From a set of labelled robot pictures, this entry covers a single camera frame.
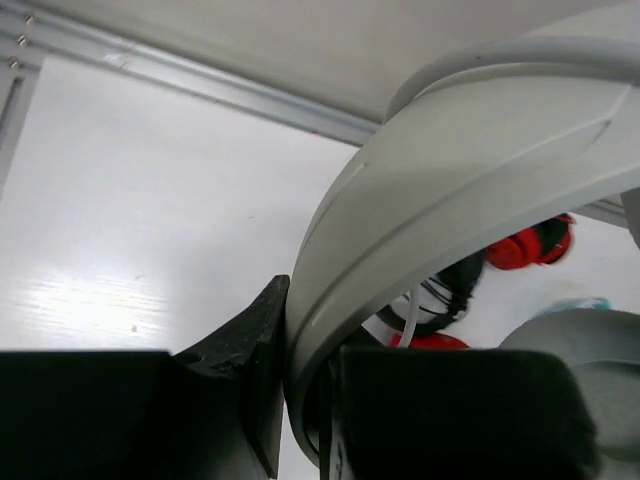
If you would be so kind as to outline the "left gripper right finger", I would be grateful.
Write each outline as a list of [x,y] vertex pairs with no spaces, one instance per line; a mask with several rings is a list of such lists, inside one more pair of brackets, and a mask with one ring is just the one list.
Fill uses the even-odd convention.
[[344,346],[329,361],[324,479],[593,479],[596,428],[557,357]]

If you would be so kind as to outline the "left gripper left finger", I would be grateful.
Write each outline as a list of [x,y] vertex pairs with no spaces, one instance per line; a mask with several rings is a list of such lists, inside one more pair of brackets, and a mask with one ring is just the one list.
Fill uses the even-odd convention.
[[178,354],[3,353],[2,477],[275,478],[288,290],[274,277]]

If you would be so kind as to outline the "white grey headphones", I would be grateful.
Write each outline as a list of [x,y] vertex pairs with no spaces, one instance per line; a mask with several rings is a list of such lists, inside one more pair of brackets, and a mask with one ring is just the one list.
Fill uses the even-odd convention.
[[303,415],[329,354],[418,281],[494,241],[639,185],[639,5],[608,37],[525,35],[450,53],[392,97],[319,204],[286,302],[285,398]]

